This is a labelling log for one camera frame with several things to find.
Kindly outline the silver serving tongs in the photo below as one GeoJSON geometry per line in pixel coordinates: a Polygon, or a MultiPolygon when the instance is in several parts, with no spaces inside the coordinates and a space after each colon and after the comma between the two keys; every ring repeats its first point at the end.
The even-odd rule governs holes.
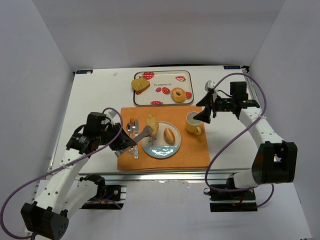
{"type": "MultiPolygon", "coordinates": [[[[147,125],[147,126],[144,127],[143,131],[142,131],[140,134],[138,134],[133,140],[134,140],[135,143],[137,144],[137,143],[138,143],[139,141],[141,141],[143,138],[149,137],[149,136],[152,134],[152,132],[153,132],[153,129],[152,129],[149,125],[147,125]]],[[[129,148],[131,148],[131,147],[126,147],[126,148],[124,148],[124,149],[122,149],[122,150],[118,150],[118,151],[115,152],[115,155],[116,155],[117,157],[120,157],[120,156],[121,156],[123,153],[125,153],[125,152],[127,151],[127,149],[129,149],[129,148]]]]}

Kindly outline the sesame bread roll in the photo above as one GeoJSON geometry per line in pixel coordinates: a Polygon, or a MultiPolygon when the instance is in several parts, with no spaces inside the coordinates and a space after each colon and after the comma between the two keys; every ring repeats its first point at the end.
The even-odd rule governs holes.
{"type": "Polygon", "coordinates": [[[163,131],[164,140],[169,144],[173,145],[176,141],[175,134],[170,128],[165,128],[163,131]]]}

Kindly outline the long brown pastry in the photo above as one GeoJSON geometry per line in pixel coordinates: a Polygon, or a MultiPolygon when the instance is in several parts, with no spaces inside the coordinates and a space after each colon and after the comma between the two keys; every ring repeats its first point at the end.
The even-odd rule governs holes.
{"type": "Polygon", "coordinates": [[[159,131],[159,121],[157,117],[152,114],[148,114],[146,117],[146,124],[152,128],[152,137],[156,137],[159,131]]]}

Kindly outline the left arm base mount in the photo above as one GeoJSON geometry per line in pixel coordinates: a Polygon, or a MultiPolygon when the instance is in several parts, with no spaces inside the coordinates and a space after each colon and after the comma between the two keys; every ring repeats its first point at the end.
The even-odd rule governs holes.
{"type": "Polygon", "coordinates": [[[126,185],[106,185],[104,196],[91,198],[81,209],[83,210],[121,210],[127,194],[126,185]]]}

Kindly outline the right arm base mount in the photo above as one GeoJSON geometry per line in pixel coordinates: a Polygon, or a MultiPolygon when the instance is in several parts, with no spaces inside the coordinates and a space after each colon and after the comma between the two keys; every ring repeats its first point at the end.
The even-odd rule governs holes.
{"type": "Polygon", "coordinates": [[[204,188],[203,194],[209,196],[212,213],[257,212],[256,195],[253,190],[241,192],[218,192],[204,188]]]}

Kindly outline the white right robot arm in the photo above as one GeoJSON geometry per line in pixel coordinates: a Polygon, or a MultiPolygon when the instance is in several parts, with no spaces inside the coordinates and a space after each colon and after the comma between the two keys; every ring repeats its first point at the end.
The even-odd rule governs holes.
{"type": "Polygon", "coordinates": [[[232,190],[249,189],[264,184],[290,183],[295,176],[298,147],[280,137],[263,118],[263,110],[249,99],[246,82],[231,82],[230,97],[218,95],[215,83],[205,85],[207,94],[197,103],[204,109],[194,120],[209,124],[218,112],[231,112],[248,129],[257,153],[251,169],[235,173],[227,180],[232,190]]]}

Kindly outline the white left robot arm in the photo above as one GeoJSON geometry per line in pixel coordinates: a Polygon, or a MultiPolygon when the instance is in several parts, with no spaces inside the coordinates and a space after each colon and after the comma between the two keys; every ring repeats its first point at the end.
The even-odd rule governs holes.
{"type": "Polygon", "coordinates": [[[26,228],[36,235],[59,240],[66,233],[74,213],[89,200],[100,200],[106,191],[105,179],[89,174],[80,179],[76,190],[70,193],[80,170],[98,149],[109,146],[113,151],[135,145],[124,132],[122,124],[115,123],[119,113],[112,108],[91,112],[86,124],[79,126],[66,144],[60,166],[44,190],[33,203],[25,203],[21,215],[26,228]]]}

